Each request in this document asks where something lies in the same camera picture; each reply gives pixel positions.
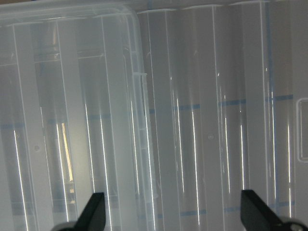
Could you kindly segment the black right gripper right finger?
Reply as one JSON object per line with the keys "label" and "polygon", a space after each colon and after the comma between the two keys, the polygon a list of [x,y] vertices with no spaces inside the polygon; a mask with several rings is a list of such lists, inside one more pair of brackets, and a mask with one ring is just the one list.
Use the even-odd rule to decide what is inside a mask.
{"label": "black right gripper right finger", "polygon": [[241,222],[247,231],[306,231],[298,220],[280,218],[253,191],[241,191]]}

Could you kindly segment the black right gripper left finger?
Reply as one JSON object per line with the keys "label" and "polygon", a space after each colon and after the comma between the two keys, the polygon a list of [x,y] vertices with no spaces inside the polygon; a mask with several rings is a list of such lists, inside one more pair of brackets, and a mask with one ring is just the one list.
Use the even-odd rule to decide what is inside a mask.
{"label": "black right gripper left finger", "polygon": [[105,197],[103,192],[93,193],[77,221],[54,226],[55,231],[103,231],[106,226]]}

